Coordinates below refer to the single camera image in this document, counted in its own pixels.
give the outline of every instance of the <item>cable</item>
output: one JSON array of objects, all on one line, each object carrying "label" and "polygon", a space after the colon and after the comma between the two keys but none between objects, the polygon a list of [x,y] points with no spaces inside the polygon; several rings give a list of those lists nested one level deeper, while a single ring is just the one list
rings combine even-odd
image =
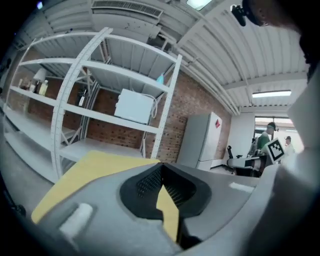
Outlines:
[{"label": "cable", "polygon": [[147,96],[147,97],[153,99],[153,105],[152,105],[152,109],[151,109],[151,117],[153,119],[155,119],[156,116],[157,116],[157,112],[158,112],[158,101],[157,101],[157,99],[155,97],[153,97],[152,95],[145,94],[145,93],[140,93],[140,92],[135,91],[133,86],[132,86],[132,84],[130,84],[130,89],[131,89],[131,91],[133,91],[133,92],[135,92],[137,94],[142,94],[144,96]]}]

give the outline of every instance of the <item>red label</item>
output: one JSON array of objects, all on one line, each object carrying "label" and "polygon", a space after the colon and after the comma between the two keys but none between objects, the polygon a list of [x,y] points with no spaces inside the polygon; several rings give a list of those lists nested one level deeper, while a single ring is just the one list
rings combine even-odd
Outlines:
[{"label": "red label", "polygon": [[219,120],[217,119],[216,122],[215,122],[215,127],[218,128],[219,126],[220,126],[220,122],[219,122]]}]

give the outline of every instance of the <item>window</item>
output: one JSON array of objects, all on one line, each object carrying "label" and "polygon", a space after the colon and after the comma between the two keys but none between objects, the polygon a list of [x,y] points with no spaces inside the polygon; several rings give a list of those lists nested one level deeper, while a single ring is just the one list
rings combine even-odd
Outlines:
[{"label": "window", "polygon": [[302,140],[295,129],[293,122],[287,117],[262,117],[257,116],[255,118],[254,137],[260,137],[266,130],[268,123],[275,122],[276,131],[273,137],[269,135],[270,140],[278,138],[283,148],[286,148],[286,137],[291,137],[291,143],[295,149],[295,152],[300,153],[304,149]]}]

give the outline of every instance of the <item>white refrigerator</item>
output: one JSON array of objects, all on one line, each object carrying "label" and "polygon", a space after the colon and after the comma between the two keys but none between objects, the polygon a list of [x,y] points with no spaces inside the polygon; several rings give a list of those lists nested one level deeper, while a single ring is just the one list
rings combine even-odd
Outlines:
[{"label": "white refrigerator", "polygon": [[191,115],[186,123],[177,163],[209,171],[214,160],[222,119],[215,113]]}]

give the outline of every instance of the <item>green shirt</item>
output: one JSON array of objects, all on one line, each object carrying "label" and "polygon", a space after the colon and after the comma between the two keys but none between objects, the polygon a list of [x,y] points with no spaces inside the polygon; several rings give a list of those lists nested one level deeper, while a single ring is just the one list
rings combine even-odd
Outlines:
[{"label": "green shirt", "polygon": [[267,132],[263,132],[261,134],[261,136],[258,138],[258,143],[257,143],[257,150],[262,150],[262,148],[264,147],[264,145],[266,145],[267,143],[270,142],[269,136]]}]

